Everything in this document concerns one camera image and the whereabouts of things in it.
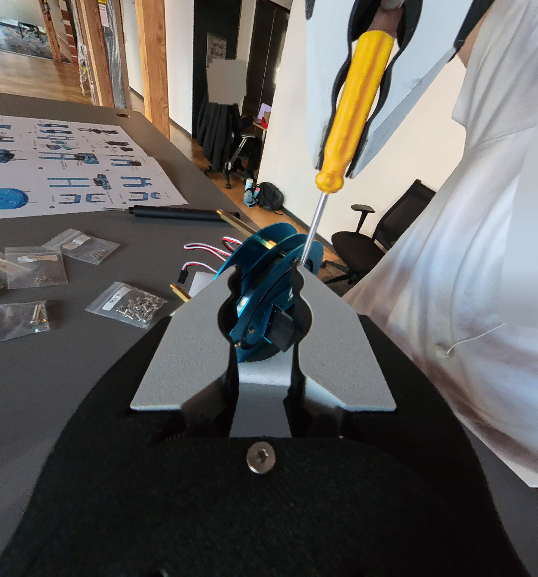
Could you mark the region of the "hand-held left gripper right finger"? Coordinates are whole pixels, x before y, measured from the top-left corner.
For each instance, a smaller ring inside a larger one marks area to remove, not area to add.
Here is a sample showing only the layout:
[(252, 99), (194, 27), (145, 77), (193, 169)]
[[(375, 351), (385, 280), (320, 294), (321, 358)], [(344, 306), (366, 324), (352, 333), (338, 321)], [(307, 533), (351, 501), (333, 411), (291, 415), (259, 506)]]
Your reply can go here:
[(304, 267), (295, 265), (290, 279), (292, 436), (304, 436), (320, 415), (341, 432), (350, 415), (394, 414), (396, 402), (355, 310)]

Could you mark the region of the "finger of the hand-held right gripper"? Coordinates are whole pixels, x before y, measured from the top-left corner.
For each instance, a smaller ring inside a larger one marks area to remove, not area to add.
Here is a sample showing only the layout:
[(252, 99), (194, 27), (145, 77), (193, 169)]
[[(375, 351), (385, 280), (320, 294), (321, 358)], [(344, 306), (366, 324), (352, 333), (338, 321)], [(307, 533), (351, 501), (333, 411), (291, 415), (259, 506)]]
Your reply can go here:
[(350, 58), (358, 1), (306, 1), (306, 123), (313, 167), (321, 169), (341, 74)]
[(383, 75), (376, 108), (347, 171), (357, 177), (373, 160), (455, 54), (472, 1), (406, 1), (406, 37)]

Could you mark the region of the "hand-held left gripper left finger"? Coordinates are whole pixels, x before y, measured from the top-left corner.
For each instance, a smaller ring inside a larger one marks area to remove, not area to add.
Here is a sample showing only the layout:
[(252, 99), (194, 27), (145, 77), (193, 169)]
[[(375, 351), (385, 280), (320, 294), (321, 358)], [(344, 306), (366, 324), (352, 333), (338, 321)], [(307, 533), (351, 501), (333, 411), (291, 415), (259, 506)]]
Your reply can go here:
[(228, 436), (239, 394), (236, 326), (241, 268), (229, 266), (171, 315), (130, 403), (135, 411), (179, 411), (206, 417)]

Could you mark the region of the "yellow handled screwdriver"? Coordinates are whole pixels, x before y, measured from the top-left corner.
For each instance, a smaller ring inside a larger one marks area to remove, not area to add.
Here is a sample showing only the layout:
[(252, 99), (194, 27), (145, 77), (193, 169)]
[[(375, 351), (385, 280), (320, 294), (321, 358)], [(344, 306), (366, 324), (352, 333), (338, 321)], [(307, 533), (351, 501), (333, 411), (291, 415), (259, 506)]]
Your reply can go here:
[(329, 195), (340, 191), (344, 185), (347, 168), (357, 151), (393, 45), (394, 37), (381, 30), (368, 31), (359, 37), (325, 142), (323, 164), (315, 179), (321, 196), (299, 268), (306, 264)]

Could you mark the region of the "blue round servo base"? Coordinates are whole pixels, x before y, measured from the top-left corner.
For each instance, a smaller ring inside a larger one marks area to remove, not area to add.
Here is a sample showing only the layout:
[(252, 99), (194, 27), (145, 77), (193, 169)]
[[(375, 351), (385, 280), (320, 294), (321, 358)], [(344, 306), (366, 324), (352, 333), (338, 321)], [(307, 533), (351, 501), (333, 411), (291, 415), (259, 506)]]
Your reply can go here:
[[(299, 265), (307, 234), (285, 223), (252, 232), (208, 282), (195, 275), (188, 294), (191, 299), (229, 266), (241, 268), (238, 321), (230, 332), (239, 363), (283, 357), (293, 350), (295, 299), (291, 273)], [(323, 259), (323, 245), (313, 240), (304, 268), (316, 276)]]

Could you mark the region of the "dark grey desk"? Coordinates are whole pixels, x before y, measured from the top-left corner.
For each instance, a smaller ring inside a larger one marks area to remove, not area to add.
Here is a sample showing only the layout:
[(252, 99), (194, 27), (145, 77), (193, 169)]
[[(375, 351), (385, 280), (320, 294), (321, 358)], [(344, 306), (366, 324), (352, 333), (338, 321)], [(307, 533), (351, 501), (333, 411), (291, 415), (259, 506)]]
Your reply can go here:
[(315, 435), (229, 438), (128, 405), (168, 335), (85, 312), (112, 280), (164, 288), (188, 223), (123, 213), (0, 220), (0, 245), (62, 225), (114, 235), (108, 270), (69, 265), (53, 329), (0, 343), (2, 576), (538, 576), (538, 495), (465, 431), (367, 317), (396, 415)]

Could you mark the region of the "person's right hand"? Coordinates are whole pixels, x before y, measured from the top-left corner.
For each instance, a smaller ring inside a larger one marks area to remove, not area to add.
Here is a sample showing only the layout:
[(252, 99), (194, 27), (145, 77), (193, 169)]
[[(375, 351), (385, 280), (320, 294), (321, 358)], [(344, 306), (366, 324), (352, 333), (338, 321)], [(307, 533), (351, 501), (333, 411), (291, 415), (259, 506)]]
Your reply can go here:
[(403, 8), (399, 6), (391, 10), (386, 10), (383, 7), (378, 8), (369, 30), (384, 31), (395, 38), (402, 18), (402, 13)]

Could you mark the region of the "clear bag of short screws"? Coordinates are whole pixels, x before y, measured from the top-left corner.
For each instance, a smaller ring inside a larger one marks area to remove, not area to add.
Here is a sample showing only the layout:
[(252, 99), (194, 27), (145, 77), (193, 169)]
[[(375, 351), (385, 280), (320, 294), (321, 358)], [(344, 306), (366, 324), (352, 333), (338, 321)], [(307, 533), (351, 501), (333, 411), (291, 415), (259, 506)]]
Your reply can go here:
[(149, 329), (167, 300), (123, 282), (112, 283), (85, 310), (132, 326)]

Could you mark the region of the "black mesh office chair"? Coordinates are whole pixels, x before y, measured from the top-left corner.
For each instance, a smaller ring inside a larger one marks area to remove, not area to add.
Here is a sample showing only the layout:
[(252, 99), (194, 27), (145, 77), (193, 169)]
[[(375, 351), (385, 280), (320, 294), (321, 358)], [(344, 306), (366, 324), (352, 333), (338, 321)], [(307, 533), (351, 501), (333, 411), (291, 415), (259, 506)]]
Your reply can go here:
[(424, 185), (419, 179), (405, 191), (395, 204), (379, 220), (371, 237), (360, 232), (368, 214), (374, 213), (370, 206), (355, 204), (351, 208), (359, 212), (357, 228), (352, 231), (340, 231), (332, 235), (332, 246), (337, 256), (345, 263), (342, 267), (332, 261), (323, 261), (321, 268), (328, 264), (343, 271), (343, 275), (324, 281), (326, 285), (347, 281), (356, 284), (366, 276), (383, 256), (391, 249), (401, 235), (424, 211), (436, 192)]

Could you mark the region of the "black swivel chair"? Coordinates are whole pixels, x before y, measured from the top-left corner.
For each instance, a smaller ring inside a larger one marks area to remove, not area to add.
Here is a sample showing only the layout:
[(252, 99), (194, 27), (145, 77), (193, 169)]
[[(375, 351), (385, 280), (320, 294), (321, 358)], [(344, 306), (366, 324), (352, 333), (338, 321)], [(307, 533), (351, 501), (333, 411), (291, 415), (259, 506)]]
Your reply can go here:
[(231, 189), (231, 176), (236, 176), (243, 183), (248, 179), (256, 182), (262, 148), (262, 140), (254, 134), (232, 132), (229, 156), (220, 171), (226, 189)]

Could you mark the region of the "black precision screwdriver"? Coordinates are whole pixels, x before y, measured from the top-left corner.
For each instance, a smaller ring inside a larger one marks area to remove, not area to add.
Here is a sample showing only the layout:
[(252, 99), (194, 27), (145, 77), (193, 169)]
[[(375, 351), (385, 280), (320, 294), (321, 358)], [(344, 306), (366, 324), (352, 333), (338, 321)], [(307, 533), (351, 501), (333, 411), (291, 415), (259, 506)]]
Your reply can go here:
[(223, 221), (217, 211), (191, 208), (176, 208), (173, 206), (141, 206), (113, 208), (105, 206), (103, 211), (126, 212), (137, 218), (155, 218), (172, 220)]

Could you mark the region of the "clear bag of tiny nuts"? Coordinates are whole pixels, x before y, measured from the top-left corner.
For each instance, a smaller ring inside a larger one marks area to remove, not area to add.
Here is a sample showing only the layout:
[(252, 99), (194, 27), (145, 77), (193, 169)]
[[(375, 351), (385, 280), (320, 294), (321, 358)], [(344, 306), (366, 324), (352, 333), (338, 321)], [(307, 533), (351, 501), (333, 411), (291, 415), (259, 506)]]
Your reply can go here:
[(100, 264), (117, 250), (120, 244), (69, 228), (42, 246), (85, 263)]

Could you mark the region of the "black backpack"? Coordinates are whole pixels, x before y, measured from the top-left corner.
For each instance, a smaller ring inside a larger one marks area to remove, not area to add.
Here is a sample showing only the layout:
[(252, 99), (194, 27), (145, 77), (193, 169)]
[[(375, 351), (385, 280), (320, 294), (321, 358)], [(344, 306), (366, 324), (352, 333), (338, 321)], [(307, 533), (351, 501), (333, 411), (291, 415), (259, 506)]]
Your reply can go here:
[(278, 213), (282, 209), (284, 195), (274, 184), (262, 182), (256, 185), (253, 200), (265, 211)]

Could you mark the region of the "wooden pillar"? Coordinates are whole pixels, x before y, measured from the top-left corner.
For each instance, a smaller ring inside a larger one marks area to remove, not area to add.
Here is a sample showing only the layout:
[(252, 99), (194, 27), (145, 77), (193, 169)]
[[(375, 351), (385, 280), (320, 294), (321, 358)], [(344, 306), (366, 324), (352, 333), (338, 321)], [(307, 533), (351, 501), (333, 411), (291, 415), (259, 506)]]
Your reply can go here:
[(79, 22), (87, 51), (93, 100), (96, 105), (114, 108), (104, 30), (98, 1), (77, 1)]
[(170, 138), (164, 1), (135, 1), (145, 117)]

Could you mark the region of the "clear bag of few screws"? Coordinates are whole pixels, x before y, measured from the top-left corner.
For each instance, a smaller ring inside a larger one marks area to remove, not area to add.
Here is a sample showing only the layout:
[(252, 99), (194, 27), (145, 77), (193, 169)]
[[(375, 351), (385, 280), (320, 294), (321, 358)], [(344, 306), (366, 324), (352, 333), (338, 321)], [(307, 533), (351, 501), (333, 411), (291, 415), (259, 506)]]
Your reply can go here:
[(5, 258), (24, 269), (18, 275), (8, 276), (9, 290), (66, 285), (69, 282), (60, 249), (43, 246), (6, 247)]

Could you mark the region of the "clear bag of long screws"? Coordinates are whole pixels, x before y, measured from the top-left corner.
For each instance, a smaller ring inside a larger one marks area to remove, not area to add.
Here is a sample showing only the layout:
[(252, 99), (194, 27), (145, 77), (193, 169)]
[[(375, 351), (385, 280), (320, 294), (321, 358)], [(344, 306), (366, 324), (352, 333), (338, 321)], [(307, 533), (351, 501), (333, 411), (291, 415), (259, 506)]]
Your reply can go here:
[(46, 301), (0, 305), (0, 342), (49, 330)]

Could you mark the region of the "printed instruction sheet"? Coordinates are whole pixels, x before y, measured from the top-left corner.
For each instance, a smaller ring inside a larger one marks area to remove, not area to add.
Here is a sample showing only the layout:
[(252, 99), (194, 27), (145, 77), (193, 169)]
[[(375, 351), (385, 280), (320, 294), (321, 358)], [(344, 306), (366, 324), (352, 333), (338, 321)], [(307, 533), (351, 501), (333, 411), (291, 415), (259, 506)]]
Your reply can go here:
[(0, 219), (186, 204), (119, 126), (0, 115)]

